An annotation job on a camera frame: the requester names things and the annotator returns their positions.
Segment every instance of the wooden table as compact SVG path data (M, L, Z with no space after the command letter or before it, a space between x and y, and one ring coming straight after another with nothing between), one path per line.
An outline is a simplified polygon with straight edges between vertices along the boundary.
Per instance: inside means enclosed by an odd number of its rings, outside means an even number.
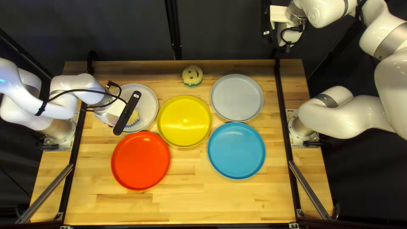
M181 73L198 65L204 79L197 87L183 84ZM245 122L256 129L266 146L266 160L253 177L234 181L211 166L208 138L192 148L170 147L171 165L155 187L138 192L120 186L110 170L110 158L124 136L88 112L68 202L68 225L117 224L219 224L276 223L295 221L287 159L278 108L273 60L219 61L121 61L96 62L95 77L105 85L139 83L151 88L161 107L170 98L192 95L203 100L212 113L212 132L227 122L210 105L210 90L220 77L232 73L254 79L264 95L260 114ZM66 62L64 75L86 72L85 62ZM309 99L301 60L281 61L282 86L287 109L296 109ZM155 121L146 129L158 133ZM69 152L44 152L32 202L67 165ZM293 149L294 161L329 213L333 205L320 149ZM58 211L61 185L33 216L32 221L52 219ZM317 216L299 186L302 210Z

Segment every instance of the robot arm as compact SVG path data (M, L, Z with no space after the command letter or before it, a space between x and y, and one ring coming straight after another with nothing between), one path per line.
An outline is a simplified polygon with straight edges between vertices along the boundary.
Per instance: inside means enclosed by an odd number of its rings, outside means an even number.
M345 15L355 16L357 0L292 0L285 10L270 6L270 21L281 28L300 27L308 20L322 28ZM407 22L393 16L384 0L367 0L361 8L366 30L359 45L381 60L374 78L380 98L333 87L302 104L298 118L302 128L336 138L355 137L369 128L396 132L407 140ZM300 32L286 31L284 40L296 42ZM286 43L278 36L280 46Z
M89 89L101 92L106 90L89 74L61 75L52 79L50 97L72 89ZM92 92L72 92L46 103L45 110L38 116L44 102L38 99L41 80L32 73L17 68L6 59L0 58L0 92L4 93L0 106L0 116L7 122L16 123L40 131L55 140L70 140L73 136L71 119L77 110L77 98L87 104L105 105L112 98ZM95 108L103 114L106 108Z
M37 114L43 101L33 96L23 85L17 66L0 58L0 92L7 95L17 106L28 113ZM89 74L54 77L50 86L50 98L65 90L90 89L104 92L102 85ZM91 92L74 92L62 95L45 105L41 116L54 119L70 119L75 116L77 97L87 104L96 104L104 97Z

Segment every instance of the orange plate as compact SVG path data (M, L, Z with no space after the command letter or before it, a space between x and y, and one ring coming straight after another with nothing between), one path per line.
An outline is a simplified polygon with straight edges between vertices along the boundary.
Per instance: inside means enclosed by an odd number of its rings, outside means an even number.
M170 150L158 135L141 131L125 137L113 151L111 167L119 184L145 190L158 184L170 165Z

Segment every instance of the light blue plate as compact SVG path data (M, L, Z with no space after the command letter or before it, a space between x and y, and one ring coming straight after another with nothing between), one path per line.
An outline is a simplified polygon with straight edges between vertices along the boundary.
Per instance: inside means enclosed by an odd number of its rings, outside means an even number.
M210 136L208 157L220 174L242 180L261 169L266 149L256 130L244 123L231 122L219 126Z

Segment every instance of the sponge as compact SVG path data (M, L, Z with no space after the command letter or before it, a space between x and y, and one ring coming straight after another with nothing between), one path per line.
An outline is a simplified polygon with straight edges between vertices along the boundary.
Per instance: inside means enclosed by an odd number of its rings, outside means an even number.
M184 80L184 84L190 87L198 86L199 84L201 84L203 77L204 74L201 68L196 65L188 66L182 72L182 79Z
M138 116L138 110L134 109L129 120L127 121L126 128L134 126L139 121L140 121L140 117Z

